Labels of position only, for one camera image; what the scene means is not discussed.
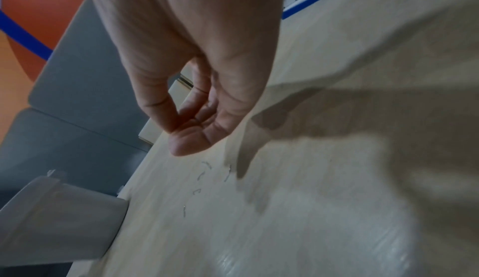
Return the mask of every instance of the light wood tabletop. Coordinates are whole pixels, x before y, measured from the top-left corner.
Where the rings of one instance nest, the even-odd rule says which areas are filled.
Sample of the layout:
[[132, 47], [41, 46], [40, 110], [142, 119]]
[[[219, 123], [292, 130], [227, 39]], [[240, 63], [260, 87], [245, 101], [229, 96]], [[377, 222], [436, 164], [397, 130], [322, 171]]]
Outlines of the light wood tabletop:
[[479, 0], [321, 0], [227, 139], [162, 134], [68, 277], [478, 276]]

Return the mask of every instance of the hand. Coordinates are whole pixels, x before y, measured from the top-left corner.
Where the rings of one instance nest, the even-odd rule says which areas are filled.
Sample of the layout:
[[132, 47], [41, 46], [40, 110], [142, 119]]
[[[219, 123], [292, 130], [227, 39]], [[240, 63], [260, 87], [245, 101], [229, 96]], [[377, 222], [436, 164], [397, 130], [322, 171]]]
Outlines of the hand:
[[[283, 0], [94, 0], [140, 107], [173, 155], [208, 149], [251, 111], [271, 72]], [[177, 112], [167, 79], [193, 67]]]

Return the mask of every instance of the orange surface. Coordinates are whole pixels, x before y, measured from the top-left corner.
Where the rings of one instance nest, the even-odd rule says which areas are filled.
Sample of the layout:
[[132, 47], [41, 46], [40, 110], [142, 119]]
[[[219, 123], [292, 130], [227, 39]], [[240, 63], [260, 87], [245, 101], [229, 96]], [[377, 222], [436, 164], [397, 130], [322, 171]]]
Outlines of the orange surface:
[[6, 35], [0, 31], [0, 143], [18, 112], [28, 107], [33, 83], [13, 54]]
[[[2, 10], [47, 47], [54, 49], [83, 0], [2, 0]], [[35, 80], [45, 61], [14, 40], [9, 41], [20, 65]]]

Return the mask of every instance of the table surface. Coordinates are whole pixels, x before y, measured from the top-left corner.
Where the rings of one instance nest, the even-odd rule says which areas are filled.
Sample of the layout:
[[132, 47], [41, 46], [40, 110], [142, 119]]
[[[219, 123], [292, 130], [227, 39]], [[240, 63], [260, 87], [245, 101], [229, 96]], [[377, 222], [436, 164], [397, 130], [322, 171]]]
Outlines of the table surface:
[[111, 249], [68, 277], [477, 276], [478, 10], [321, 0], [286, 19], [248, 118], [188, 157], [162, 134]]

